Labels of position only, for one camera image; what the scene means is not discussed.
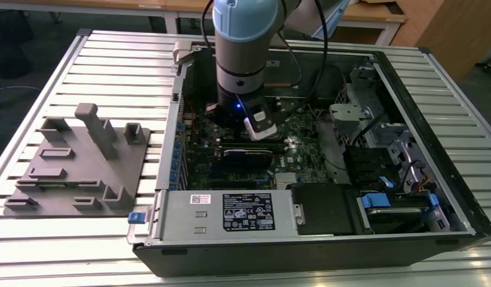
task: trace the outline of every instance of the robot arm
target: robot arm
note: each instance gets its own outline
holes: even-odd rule
[[[344,11],[338,7],[345,8],[349,0],[324,2],[333,8],[326,24],[328,30],[333,30]],[[277,131],[266,102],[258,95],[270,39],[285,22],[305,33],[321,27],[314,12],[313,0],[216,0],[213,3],[218,105],[230,117],[242,119],[252,140]],[[317,26],[310,28],[313,19]]]

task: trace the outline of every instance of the metal bracket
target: metal bracket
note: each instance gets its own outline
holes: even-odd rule
[[[334,103],[329,107],[332,121],[337,131],[349,135],[357,129],[358,122],[366,118],[360,107],[348,103]]]
[[[173,60],[174,64],[180,65],[192,59],[192,53],[198,51],[198,48],[193,49],[192,41],[176,41],[173,47]]]
[[[296,225],[304,225],[305,224],[305,218],[304,218],[304,210],[301,208],[301,204],[293,204],[293,214],[294,214],[294,223]]]
[[[400,135],[408,131],[404,124],[378,124],[374,127],[373,135],[377,145],[390,145],[392,142],[400,137]]]

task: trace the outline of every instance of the aluminum table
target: aluminum table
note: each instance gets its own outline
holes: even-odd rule
[[[113,127],[138,121],[152,130],[136,208],[153,201],[178,39],[197,36],[81,31],[0,158],[0,286],[484,286],[491,287],[491,242],[409,267],[162,279],[132,253],[125,218],[6,219],[5,198],[26,170],[44,117],[68,117],[80,102],[98,105]],[[292,41],[293,47],[320,47]],[[491,127],[430,54],[416,48],[332,44],[381,50],[491,219]],[[138,225],[136,237],[148,227]]]

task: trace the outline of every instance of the motherboard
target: motherboard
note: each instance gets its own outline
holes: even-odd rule
[[[292,109],[297,103],[270,101],[277,109]],[[313,111],[293,117],[261,141],[250,141],[245,130],[218,127],[205,117],[204,106],[188,102],[182,117],[189,190],[268,190],[294,182],[329,182]]]

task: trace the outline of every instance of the gray plastic peg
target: gray plastic peg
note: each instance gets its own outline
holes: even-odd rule
[[[117,157],[112,141],[101,126],[100,119],[96,115],[97,106],[93,103],[80,103],[76,108],[76,118],[84,122],[88,129],[89,137],[92,138],[98,150],[106,160],[113,160]]]

